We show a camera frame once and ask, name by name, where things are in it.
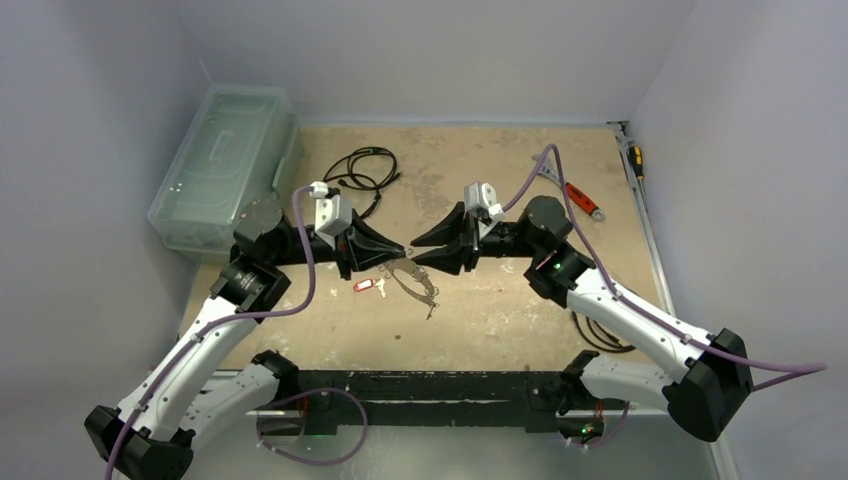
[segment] clear plastic container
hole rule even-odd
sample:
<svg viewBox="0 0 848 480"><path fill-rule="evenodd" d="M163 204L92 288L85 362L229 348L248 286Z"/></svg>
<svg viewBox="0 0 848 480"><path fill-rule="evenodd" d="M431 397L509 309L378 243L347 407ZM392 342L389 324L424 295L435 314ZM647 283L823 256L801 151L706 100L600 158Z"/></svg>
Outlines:
<svg viewBox="0 0 848 480"><path fill-rule="evenodd" d="M287 150L299 138L281 89L213 85L148 212L165 246L195 261L226 261L242 208L273 191L281 160L297 171L299 151Z"/></svg>

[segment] container lid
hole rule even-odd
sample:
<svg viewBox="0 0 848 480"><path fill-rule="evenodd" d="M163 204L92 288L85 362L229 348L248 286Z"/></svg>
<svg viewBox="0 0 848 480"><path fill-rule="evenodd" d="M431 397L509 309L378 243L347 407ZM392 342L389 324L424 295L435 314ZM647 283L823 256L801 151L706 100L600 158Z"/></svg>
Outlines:
<svg viewBox="0 0 848 480"><path fill-rule="evenodd" d="M151 220L229 226L281 101L267 90L211 92L159 190Z"/></svg>

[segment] wooden table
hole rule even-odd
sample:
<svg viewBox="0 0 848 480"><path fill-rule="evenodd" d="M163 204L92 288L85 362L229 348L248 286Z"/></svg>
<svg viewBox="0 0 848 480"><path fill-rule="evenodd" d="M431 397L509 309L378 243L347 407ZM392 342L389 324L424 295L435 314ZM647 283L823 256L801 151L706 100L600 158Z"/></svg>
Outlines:
<svg viewBox="0 0 848 480"><path fill-rule="evenodd" d="M385 189L367 223L404 245L444 218L471 182L491 183L499 200L507 202L529 174L530 156L555 143L569 181L607 214L606 221L596 222L577 210L578 221L601 259L615 278L659 305L648 249L610 130L306 127L303 140L295 186L320 180L333 162L359 147L382 146L397 155L403 174ZM360 168L382 178L388 165L370 158L359 162L357 171ZM373 196L345 188L342 192L359 211L370 205ZM560 196L552 182L540 178L508 219L517 219L535 195ZM314 203L304 198L301 204L305 219L312 223ZM569 239L585 253L576 234ZM416 249L415 254L424 250ZM386 281L385 297L376 288L354 293L353 282L382 275L376 269L354 273L353 282L345 282L335 265L321 264L312 305L297 316L262 323L221 368L241 369L257 352L276 349L301 368L313 369L560 370L588 346L567 312L539 298L527 285L522 273L528 262L484 258L474 272L458 277L429 270L439 289L439 307L429 320L425 320L429 308L394 280ZM277 309L299 304L308 286L305 266L283 270L292 286ZM220 266L201 266L183 330L196 317L219 271ZM413 288L420 287L408 280ZM638 352L623 357L646 358Z"/></svg>

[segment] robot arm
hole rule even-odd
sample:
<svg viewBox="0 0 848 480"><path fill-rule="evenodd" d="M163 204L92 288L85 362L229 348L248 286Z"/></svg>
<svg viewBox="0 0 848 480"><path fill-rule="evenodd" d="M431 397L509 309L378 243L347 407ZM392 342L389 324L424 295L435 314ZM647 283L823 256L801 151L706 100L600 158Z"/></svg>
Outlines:
<svg viewBox="0 0 848 480"><path fill-rule="evenodd" d="M337 190L316 183L312 195L315 224L306 231L316 263L334 261L341 277L349 280L351 272L406 256L404 247L368 227ZM264 352L224 385L200 393L229 352L263 320L219 324L219 319L272 310L291 285L276 267L306 262L297 231L276 200L251 202L240 219L230 262L185 335L116 409L98 406L86 418L86 430L104 460L120 430L132 424L116 463L130 478L181 477L193 451L246 412L277 400L281 383L296 371L281 356ZM152 396L144 401L151 387Z"/></svg>
<svg viewBox="0 0 848 480"><path fill-rule="evenodd" d="M465 202L413 246L438 246L413 261L452 275L470 271L482 257L526 257L524 276L542 298L571 308L643 351L654 365L623 362L597 352L584 352L567 369L575 379L570 395L616 398L667 410L687 432L715 441L752 389L750 369L704 352L698 340L719 350L747 357L741 338L724 329L718 335L689 325L654 307L619 282L618 291L637 306L674 325L680 339L620 302L594 262L574 249L566 236L573 225L553 197L530 200L517 222L501 222L503 210L489 184L465 189Z"/></svg>

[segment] black cable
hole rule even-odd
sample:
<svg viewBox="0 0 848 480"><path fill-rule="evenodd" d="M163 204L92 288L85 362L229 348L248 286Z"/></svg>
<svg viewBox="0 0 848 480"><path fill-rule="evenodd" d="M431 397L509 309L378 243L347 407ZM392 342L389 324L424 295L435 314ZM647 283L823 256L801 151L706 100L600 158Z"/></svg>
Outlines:
<svg viewBox="0 0 848 480"><path fill-rule="evenodd" d="M598 345L597 343L592 341L586 335L586 333L583 331L583 328L580 326L580 322L577 319L577 314L573 310L571 311L571 320L574 321L574 326L577 327L577 333L579 333L580 336L583 337L583 340L585 340L586 343L588 343L589 345L591 345L592 347L594 347L597 350L600 350L600 351L606 352L606 353L627 353L627 352L631 352L633 350L636 350L636 347L634 347L633 345L618 344L618 345L611 346L608 343L604 342L604 340L601 339L600 337L598 338L598 341L600 341L604 346Z"/></svg>
<svg viewBox="0 0 848 480"><path fill-rule="evenodd" d="M362 160L366 157L389 157L392 161L392 168L389 170L388 175L385 178L380 180L379 182L374 180L373 178L365 175L364 173L357 173L353 171L353 167L356 166L356 162ZM347 168L346 173L341 173L339 175L331 175L333 170L336 169L340 164L346 163L345 166ZM350 155L346 157L342 157L327 170L327 173L324 174L324 183L332 182L333 180L338 180L339 185L347 188L352 188L354 190L360 190L364 192L374 192L374 201L371 202L371 206L365 210L364 213L360 215L360 218L366 219L377 208L377 204L380 203L380 199L383 196L380 194L380 190L388 187L392 183L394 183L398 178L400 178L401 172L397 171L398 163L397 157L392 153L389 149L383 147L362 147L356 149ZM347 183L344 179L350 179L354 184L351 185Z"/></svg>
<svg viewBox="0 0 848 480"><path fill-rule="evenodd" d="M611 333L604 330L604 328L602 326L600 326L598 324L598 322L596 322L595 320L590 320L590 319L587 318L586 319L586 326L589 327L589 332L591 332L592 335L596 339L598 339L598 341L600 341L602 344L607 345L608 347L610 347L614 350L622 350L622 352L629 352L629 351L636 349L635 347L628 347L628 346L622 345L621 341L619 341L618 338L614 337ZM612 338L610 340L604 339L601 336L601 334L598 333L597 330L595 330L595 328L600 329L607 338L610 338L610 337L612 337Z"/></svg>
<svg viewBox="0 0 848 480"><path fill-rule="evenodd" d="M614 344L616 344L616 346L622 346L622 347L624 346L624 345L622 345L622 344L621 344L621 340L620 340L618 337L616 337L615 335L613 335L612 333L610 333L608 330L604 329L604 327L602 327L602 326L601 326L601 324L600 324L600 323L598 323L598 321L597 321L597 320L591 320L591 322L592 322L592 324L595 326L595 328L597 328L598 330L600 330L600 331L601 331L601 333L603 333L603 334L604 334L604 336L605 336L605 337L607 337L607 338L608 338L611 342L613 342Z"/></svg>

